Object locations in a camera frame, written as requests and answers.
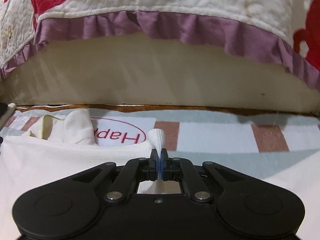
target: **white cloth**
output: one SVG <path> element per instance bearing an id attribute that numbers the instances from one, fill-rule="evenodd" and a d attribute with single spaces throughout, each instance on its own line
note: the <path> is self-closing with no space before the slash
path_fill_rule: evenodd
<path id="1" fill-rule="evenodd" d="M 133 158 L 148 158 L 163 142 L 163 131 L 153 129 L 142 143 L 99 147 L 87 109 L 77 109 L 65 120 L 42 117 L 23 136 L 5 137 L 0 155 L 0 240 L 20 236 L 11 210 L 24 192 L 105 162 L 124 165 Z M 156 182 L 142 184 L 138 192 L 159 193 Z"/>

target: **bed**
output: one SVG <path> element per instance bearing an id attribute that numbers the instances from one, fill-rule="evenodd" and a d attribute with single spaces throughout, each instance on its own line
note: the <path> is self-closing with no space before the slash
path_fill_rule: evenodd
<path id="1" fill-rule="evenodd" d="M 26 0 L 24 25 L 1 1 L 3 102 L 320 112 L 318 47 L 299 33 L 317 0 Z"/>

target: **white garment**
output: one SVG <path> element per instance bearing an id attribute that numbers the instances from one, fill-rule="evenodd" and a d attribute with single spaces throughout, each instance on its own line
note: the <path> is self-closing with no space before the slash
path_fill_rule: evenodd
<path id="1" fill-rule="evenodd" d="M 99 147 L 87 109 L 77 109 L 65 120 L 42 117 L 23 136 L 5 137 L 0 155 L 0 240 L 20 236 L 11 211 L 24 192 L 105 162 L 124 165 L 130 159 L 148 158 L 151 149 L 162 149 L 163 142 L 163 131 L 153 129 L 142 143 Z M 139 193 L 159 193 L 156 185 L 144 183 Z"/>

